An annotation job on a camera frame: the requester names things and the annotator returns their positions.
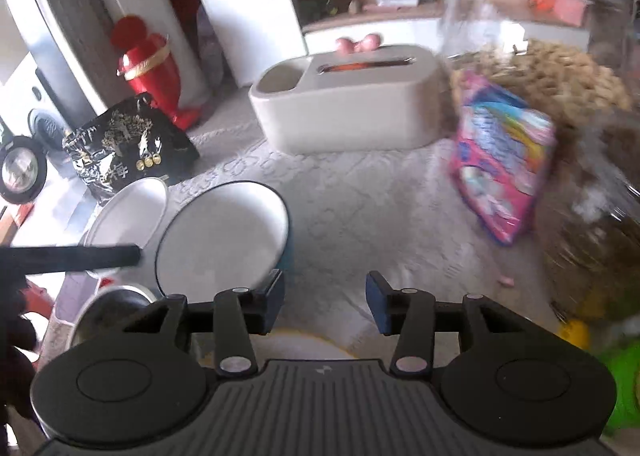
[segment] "gold band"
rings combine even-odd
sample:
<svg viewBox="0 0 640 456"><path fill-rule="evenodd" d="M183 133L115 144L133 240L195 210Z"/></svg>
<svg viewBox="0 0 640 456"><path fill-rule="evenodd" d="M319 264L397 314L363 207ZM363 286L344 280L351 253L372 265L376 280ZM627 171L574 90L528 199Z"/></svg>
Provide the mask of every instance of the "gold band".
<svg viewBox="0 0 640 456"><path fill-rule="evenodd" d="M135 79L136 77L145 75L147 72L154 69L159 64L163 63L166 60L166 58L169 57L169 54L170 54L170 50L169 50L169 45L167 43L150 58L139 62L137 65L131 68L131 70L126 72L124 74L124 78L127 81L130 81L131 79Z"/></svg>

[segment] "metal bowl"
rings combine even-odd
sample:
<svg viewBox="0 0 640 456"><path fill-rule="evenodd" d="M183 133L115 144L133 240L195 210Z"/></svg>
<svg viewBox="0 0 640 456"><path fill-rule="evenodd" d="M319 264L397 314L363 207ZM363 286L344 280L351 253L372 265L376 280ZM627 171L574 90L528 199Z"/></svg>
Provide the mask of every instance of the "metal bowl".
<svg viewBox="0 0 640 456"><path fill-rule="evenodd" d="M66 349L95 337L154 301L156 296L149 289L136 284L112 285L98 290L82 306Z"/></svg>

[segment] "black device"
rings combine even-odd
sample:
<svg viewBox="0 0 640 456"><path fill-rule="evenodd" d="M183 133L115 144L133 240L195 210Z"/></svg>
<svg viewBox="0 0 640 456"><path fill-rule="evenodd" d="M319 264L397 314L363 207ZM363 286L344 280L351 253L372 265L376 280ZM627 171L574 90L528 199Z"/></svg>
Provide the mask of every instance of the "black device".
<svg viewBox="0 0 640 456"><path fill-rule="evenodd" d="M269 332L284 299L274 270L257 290L212 303L170 295L50 362L31 388L51 440L41 456L611 455L599 441L616 401L606 367L481 295L440 303L366 279L383 335L380 360L268 360L249 334ZM460 355L433 368L437 332ZM188 354L212 332L214 368Z"/></svg>

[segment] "yellow object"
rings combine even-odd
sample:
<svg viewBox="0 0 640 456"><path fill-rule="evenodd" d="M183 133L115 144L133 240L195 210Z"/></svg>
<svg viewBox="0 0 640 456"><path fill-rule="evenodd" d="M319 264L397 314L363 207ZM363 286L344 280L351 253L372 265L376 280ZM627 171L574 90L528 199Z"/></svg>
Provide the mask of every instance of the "yellow object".
<svg viewBox="0 0 640 456"><path fill-rule="evenodd" d="M589 348L589 327L583 321L571 319L563 324L558 332L558 337L582 350Z"/></svg>

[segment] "black handle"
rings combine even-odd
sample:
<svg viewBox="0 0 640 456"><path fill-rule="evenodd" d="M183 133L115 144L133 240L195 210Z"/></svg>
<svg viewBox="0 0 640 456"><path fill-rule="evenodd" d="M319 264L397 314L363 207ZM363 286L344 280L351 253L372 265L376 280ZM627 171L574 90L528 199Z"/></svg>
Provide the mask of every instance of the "black handle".
<svg viewBox="0 0 640 456"><path fill-rule="evenodd" d="M0 247L0 267L11 276L133 267L142 259L137 245L111 247Z"/></svg>

